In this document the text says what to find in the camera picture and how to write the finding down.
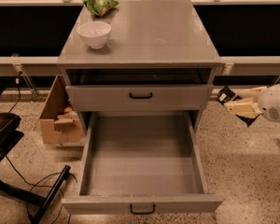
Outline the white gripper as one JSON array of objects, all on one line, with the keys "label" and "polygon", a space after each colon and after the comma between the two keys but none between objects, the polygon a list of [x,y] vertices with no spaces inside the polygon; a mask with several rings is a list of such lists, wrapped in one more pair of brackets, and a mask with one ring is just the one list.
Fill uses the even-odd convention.
[{"label": "white gripper", "polygon": [[[238,90],[238,95],[244,99],[224,104],[230,114],[250,119],[262,114],[269,121],[280,122],[280,84],[268,89],[266,86],[261,86]],[[258,102],[248,97],[258,97]]]}]

